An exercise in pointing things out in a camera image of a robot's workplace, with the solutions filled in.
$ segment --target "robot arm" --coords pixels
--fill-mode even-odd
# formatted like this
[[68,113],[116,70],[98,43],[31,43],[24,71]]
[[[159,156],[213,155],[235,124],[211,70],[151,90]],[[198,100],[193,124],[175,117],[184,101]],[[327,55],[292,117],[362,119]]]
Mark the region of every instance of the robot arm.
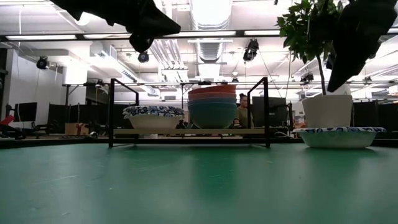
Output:
[[163,14],[153,0],[51,0],[66,10],[73,18],[80,20],[87,12],[106,20],[108,25],[115,23],[126,27],[130,44],[136,51],[145,52],[154,38],[178,34],[181,27]]

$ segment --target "wooden shelf board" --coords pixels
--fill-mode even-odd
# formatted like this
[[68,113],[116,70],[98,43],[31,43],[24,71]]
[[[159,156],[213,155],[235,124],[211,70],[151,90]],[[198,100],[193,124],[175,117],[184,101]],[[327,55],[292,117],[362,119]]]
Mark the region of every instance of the wooden shelf board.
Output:
[[114,129],[113,134],[264,134],[264,129]]

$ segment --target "potted plant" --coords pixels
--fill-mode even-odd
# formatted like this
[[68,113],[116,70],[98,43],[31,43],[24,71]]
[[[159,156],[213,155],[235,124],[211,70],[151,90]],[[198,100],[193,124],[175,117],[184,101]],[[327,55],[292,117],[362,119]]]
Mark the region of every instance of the potted plant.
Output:
[[304,64],[318,61],[323,96],[303,100],[309,128],[349,126],[351,121],[352,96],[326,95],[321,59],[322,54],[324,60],[334,56],[332,40],[342,10],[341,2],[335,5],[332,0],[302,0],[277,19],[280,36],[286,37],[284,47],[289,47],[293,60],[299,58]]

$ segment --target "green tabletop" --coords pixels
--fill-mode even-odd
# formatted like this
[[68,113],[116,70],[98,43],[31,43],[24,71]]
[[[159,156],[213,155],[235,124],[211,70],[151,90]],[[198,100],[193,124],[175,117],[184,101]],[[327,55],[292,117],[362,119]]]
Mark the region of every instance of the green tabletop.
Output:
[[398,223],[398,150],[0,150],[0,223]]

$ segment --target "orange bowl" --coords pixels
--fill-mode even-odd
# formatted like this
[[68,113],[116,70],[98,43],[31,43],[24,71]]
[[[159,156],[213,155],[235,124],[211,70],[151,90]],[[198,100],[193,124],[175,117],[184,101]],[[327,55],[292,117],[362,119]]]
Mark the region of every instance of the orange bowl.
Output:
[[217,85],[191,90],[188,95],[197,93],[235,93],[236,85]]
[[235,93],[196,93],[188,95],[189,101],[207,98],[236,98]]

